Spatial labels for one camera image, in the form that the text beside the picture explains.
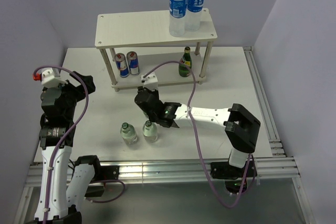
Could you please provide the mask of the clear glass bottle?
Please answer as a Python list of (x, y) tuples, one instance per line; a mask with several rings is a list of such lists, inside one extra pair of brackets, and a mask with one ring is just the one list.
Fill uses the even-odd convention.
[(138, 141), (134, 126), (127, 122), (122, 123), (120, 134), (124, 142), (128, 145), (135, 144)]
[(158, 130), (154, 123), (147, 120), (143, 125), (143, 136), (147, 142), (154, 143), (158, 139)]

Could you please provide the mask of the green glass bottle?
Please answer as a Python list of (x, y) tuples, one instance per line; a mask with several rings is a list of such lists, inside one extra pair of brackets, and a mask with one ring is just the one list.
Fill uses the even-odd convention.
[(179, 75), (184, 78), (188, 77), (191, 74), (190, 69), (192, 69), (192, 57), (190, 52), (190, 47), (184, 48), (184, 54), (180, 59), (180, 64), (178, 67)]

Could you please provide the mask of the blue label water bottle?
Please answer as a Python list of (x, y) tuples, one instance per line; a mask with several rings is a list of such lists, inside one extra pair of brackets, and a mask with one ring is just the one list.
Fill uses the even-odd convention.
[(185, 15), (187, 0), (170, 0), (169, 32), (174, 37), (181, 37), (185, 33)]
[(200, 28), (203, 4), (204, 0), (187, 0), (186, 30), (197, 31)]

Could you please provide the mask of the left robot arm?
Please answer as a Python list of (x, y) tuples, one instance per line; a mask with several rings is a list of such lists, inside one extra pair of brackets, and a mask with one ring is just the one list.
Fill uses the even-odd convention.
[(88, 101), (95, 92), (92, 76), (77, 72), (70, 74), (80, 85), (62, 80), (56, 69), (47, 68), (34, 78), (43, 84), (40, 120), (40, 148), (43, 157), (43, 176), (39, 203), (32, 223), (82, 223), (80, 208), (90, 182), (102, 176), (96, 155), (80, 156), (68, 180), (68, 164), (76, 130), (74, 113), (79, 101)]

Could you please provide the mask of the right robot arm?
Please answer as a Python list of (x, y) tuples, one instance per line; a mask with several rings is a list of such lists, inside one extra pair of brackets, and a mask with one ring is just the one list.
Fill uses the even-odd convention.
[(152, 123), (165, 128), (197, 126), (224, 132), (231, 145), (227, 162), (212, 162), (211, 177), (214, 179), (238, 179), (243, 176), (248, 155), (254, 153), (261, 122), (243, 105), (234, 103), (230, 108), (206, 109), (188, 107), (177, 102), (163, 103), (157, 90), (138, 88), (135, 104)]

